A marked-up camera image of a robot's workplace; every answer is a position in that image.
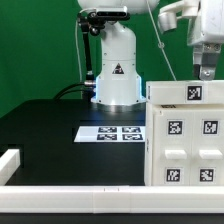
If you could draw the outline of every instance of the white block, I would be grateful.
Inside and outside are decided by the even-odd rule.
[[[166,149],[165,156],[167,159],[187,159],[187,153],[182,149]]]
[[[223,154],[217,149],[199,150],[202,159],[223,159]]]
[[[0,158],[0,186],[3,186],[11,178],[20,166],[19,149],[10,149]]]
[[[155,105],[224,103],[224,81],[147,82],[146,89]]]

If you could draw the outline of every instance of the black table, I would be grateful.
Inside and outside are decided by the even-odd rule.
[[[27,101],[0,119],[0,153],[21,150],[7,185],[144,185],[143,143],[74,143],[79,126],[144,126],[145,112],[94,110],[82,100]],[[223,215],[0,214],[0,223],[223,223]]]

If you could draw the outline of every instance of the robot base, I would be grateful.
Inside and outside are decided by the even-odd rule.
[[[146,102],[142,101],[137,104],[132,105],[105,105],[101,103],[95,103],[92,100],[91,107],[93,109],[107,111],[107,112],[114,112],[114,113],[123,113],[123,112],[130,112],[136,110],[145,110]]]

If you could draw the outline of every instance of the black cable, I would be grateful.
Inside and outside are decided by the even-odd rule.
[[[74,88],[74,87],[77,87],[77,86],[84,86],[84,83],[75,83],[75,84],[72,84],[70,86],[67,86],[65,87],[64,89],[62,89],[59,93],[57,93],[55,96],[54,96],[54,100],[58,99],[58,97],[63,94],[64,92],[66,92],[67,90],[71,89],[71,88]]]
[[[59,95],[57,98],[54,98],[55,100],[59,100],[62,96],[69,94],[69,93],[75,93],[75,92],[90,92],[89,90],[85,90],[85,89],[76,89],[76,90],[69,90],[66,91],[64,93],[62,93],[61,95]]]

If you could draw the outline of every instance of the white box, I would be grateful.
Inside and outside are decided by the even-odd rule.
[[[147,101],[154,105],[223,104],[224,81],[147,82]]]
[[[146,105],[145,184],[223,186],[224,105]]]

